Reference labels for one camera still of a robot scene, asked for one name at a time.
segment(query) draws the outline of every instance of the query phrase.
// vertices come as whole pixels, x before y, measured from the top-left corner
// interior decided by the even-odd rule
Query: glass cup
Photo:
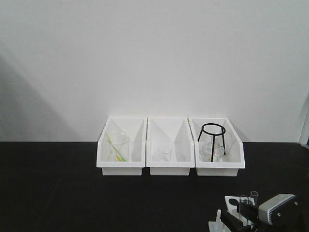
[[[158,161],[170,161],[172,148],[169,145],[161,145],[158,151]]]
[[[129,161],[129,137],[124,133],[107,134],[108,160]]]

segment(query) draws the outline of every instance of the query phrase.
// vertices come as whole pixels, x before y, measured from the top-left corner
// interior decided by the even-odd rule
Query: black table
[[[309,150],[294,143],[244,143],[237,177],[103,176],[97,143],[0,143],[2,232],[204,232],[224,196],[259,192],[259,202],[296,194],[309,209]]]

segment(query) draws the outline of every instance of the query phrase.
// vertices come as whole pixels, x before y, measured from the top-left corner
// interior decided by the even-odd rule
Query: white storage bin
[[[146,118],[108,118],[98,141],[97,167],[103,175],[141,175],[145,167]],[[111,157],[109,138],[114,134],[128,136],[126,161]]]
[[[195,162],[187,118],[148,118],[146,154],[150,175],[189,175]]]
[[[243,143],[227,118],[189,118],[189,123],[195,144],[197,175],[237,176],[238,169],[245,168]],[[200,156],[203,152],[203,145],[212,141],[211,135],[202,133],[200,141],[197,142],[201,127],[206,123],[222,125],[226,130],[224,134],[225,155],[223,155],[223,161],[221,162],[204,162]],[[219,127],[211,129],[214,130],[210,131],[211,133],[221,132]],[[222,144],[221,136],[216,136],[216,140]]]

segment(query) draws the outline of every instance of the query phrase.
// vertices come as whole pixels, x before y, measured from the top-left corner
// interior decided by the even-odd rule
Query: test tube
[[[239,219],[243,222],[244,226],[248,225],[248,219],[241,215],[241,211],[242,211],[241,208],[244,204],[248,204],[248,203],[249,203],[249,197],[245,195],[241,195],[239,197]]]
[[[257,191],[251,191],[250,193],[250,201],[252,201],[252,205],[257,206],[257,199],[259,197],[259,193]]]

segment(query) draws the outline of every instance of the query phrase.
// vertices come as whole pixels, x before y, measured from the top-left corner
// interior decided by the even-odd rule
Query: black metal stand
[[[217,127],[220,127],[221,128],[221,133],[210,133],[210,132],[204,130],[205,126],[208,126],[208,125],[215,125]],[[216,136],[220,136],[220,135],[222,136],[222,143],[223,143],[224,154],[225,154],[224,133],[226,132],[226,130],[225,130],[225,128],[223,126],[221,126],[219,124],[216,124],[216,123],[206,123],[206,124],[204,124],[202,126],[201,132],[199,133],[199,136],[198,136],[198,139],[197,139],[198,142],[199,142],[199,139],[200,139],[200,137],[202,135],[202,132],[213,136],[213,139],[212,139],[212,149],[211,149],[211,161],[213,162],[214,142],[215,142]]]

